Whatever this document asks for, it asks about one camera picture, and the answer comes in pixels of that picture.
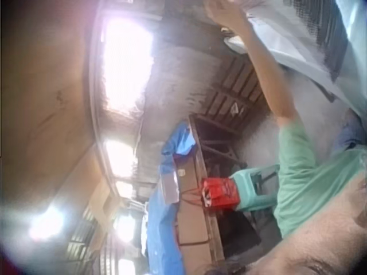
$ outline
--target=blue tarp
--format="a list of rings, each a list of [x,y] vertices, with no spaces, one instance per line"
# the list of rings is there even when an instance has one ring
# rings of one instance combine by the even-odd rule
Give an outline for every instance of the blue tarp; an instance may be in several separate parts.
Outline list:
[[[181,122],[162,148],[159,172],[168,174],[174,171],[173,154],[187,155],[194,145],[195,140],[187,122]],[[166,204],[161,190],[156,188],[149,199],[147,225],[147,248],[152,274],[185,274],[182,254],[175,239],[174,223],[177,210],[178,204]]]

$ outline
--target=teal plastic chair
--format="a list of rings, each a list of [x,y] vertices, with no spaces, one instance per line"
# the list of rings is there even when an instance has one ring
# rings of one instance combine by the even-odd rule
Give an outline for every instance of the teal plastic chair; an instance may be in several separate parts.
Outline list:
[[[276,205],[277,192],[267,195],[257,195],[256,185],[263,185],[267,180],[278,177],[279,165],[263,168],[250,168],[234,173],[230,178],[236,182],[240,204],[236,211],[255,211]]]

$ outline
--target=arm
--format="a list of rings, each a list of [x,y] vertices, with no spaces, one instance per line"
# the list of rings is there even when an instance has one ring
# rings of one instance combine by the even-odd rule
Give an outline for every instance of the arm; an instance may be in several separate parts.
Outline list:
[[[220,25],[231,28],[246,45],[260,86],[278,125],[282,126],[297,119],[299,116],[281,68],[240,9],[227,0],[207,0],[206,9],[210,18]]]

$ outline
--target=bright light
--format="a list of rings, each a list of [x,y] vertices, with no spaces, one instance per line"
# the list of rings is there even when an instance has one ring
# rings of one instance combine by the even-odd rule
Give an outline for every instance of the bright light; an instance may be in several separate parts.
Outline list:
[[[119,195],[124,198],[131,199],[134,188],[126,182],[116,182],[116,187]]]
[[[150,77],[153,36],[133,21],[115,18],[107,24],[105,41],[107,107],[129,113]]]
[[[63,216],[55,208],[50,207],[43,215],[33,220],[29,234],[34,240],[45,240],[57,235],[62,227]]]
[[[119,260],[119,275],[135,275],[135,265],[133,261]]]
[[[108,140],[106,150],[110,160],[111,170],[116,176],[129,177],[136,163],[134,150],[122,142]]]
[[[135,220],[131,216],[120,216],[115,229],[123,242],[130,242],[134,237]]]

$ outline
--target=hand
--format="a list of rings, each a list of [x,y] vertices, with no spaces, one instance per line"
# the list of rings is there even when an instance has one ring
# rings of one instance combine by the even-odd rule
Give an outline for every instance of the hand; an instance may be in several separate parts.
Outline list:
[[[228,0],[204,0],[204,4],[208,16],[219,25],[228,27],[236,33],[252,27],[246,15],[235,3]]]

